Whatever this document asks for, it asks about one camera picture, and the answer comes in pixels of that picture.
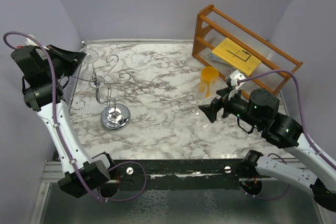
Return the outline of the clear wine glass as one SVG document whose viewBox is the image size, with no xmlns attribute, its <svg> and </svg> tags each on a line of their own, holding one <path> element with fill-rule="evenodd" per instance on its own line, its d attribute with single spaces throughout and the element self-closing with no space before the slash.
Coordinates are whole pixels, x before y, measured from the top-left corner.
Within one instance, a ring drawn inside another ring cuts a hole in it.
<svg viewBox="0 0 336 224">
<path fill-rule="evenodd" d="M 79 77 L 83 79 L 89 79 L 92 73 L 95 71 L 94 63 L 98 60 L 99 54 L 92 48 L 82 48 L 79 50 L 86 54 L 81 64 L 81 70 Z"/>
<path fill-rule="evenodd" d="M 206 99 L 204 99 L 203 101 L 201 101 L 198 106 L 200 105 L 208 105 L 210 104 L 212 101 L 211 97 L 208 97 Z M 204 112 L 201 111 L 200 108 L 198 108 L 198 116 L 196 118 L 196 125 L 200 128 L 206 128 L 209 125 L 209 120 L 207 118 L 207 116 L 204 114 Z"/>
<path fill-rule="evenodd" d="M 201 101 L 203 101 L 206 98 L 207 95 L 207 85 L 203 82 L 199 82 L 194 86 L 193 89 L 193 97 L 194 97 L 194 102 L 195 105 L 190 108 L 190 112 L 193 115 L 198 115 L 198 105 Z"/>
<path fill-rule="evenodd" d="M 211 98 L 217 96 L 216 91 L 227 88 L 226 82 L 221 77 L 213 77 L 209 85 L 209 95 Z"/>
</svg>

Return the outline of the yellow plastic wine glass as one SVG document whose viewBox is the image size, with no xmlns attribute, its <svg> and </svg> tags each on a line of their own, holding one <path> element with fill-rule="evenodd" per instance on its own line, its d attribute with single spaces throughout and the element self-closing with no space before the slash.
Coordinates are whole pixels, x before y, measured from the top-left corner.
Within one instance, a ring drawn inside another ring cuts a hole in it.
<svg viewBox="0 0 336 224">
<path fill-rule="evenodd" d="M 214 67 L 204 67 L 201 71 L 201 76 L 200 76 L 200 82 L 203 82 L 207 85 L 207 93 L 206 93 L 206 98 L 209 97 L 209 87 L 210 87 L 210 82 L 214 77 L 218 77 L 219 72 L 217 69 Z"/>
</svg>

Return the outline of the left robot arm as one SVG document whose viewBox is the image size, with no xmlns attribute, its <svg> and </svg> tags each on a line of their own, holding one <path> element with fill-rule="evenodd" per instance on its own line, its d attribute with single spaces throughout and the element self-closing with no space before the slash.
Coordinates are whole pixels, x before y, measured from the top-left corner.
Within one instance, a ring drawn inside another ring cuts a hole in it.
<svg viewBox="0 0 336 224">
<path fill-rule="evenodd" d="M 61 77 L 72 76 L 84 60 L 84 52 L 72 52 L 52 45 L 48 56 L 38 46 L 21 46 L 11 58 L 29 84 L 23 89 L 24 102 L 43 121 L 59 154 L 64 177 L 59 188 L 76 198 L 108 182 L 116 172 L 111 157 L 103 152 L 90 157 L 83 149 L 69 117 Z"/>
</svg>

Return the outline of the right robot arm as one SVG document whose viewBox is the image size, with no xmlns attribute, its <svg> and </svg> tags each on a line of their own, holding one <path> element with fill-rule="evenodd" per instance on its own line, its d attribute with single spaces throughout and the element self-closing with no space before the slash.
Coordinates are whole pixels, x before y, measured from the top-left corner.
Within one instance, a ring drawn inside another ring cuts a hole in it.
<svg viewBox="0 0 336 224">
<path fill-rule="evenodd" d="M 268 143 L 291 154 L 307 168 L 302 170 L 260 152 L 249 151 L 241 164 L 242 173 L 246 177 L 258 174 L 283 181 L 313 196 L 321 207 L 335 211 L 335 161 L 323 160 L 309 143 L 303 127 L 293 118 L 279 113 L 279 99 L 266 89 L 253 90 L 248 101 L 242 99 L 240 93 L 231 97 L 230 92 L 230 88 L 218 90 L 210 104 L 199 106 L 211 123 L 217 120 L 219 110 L 224 111 L 224 116 L 232 114 L 238 121 L 244 121 L 260 132 Z"/>
</svg>

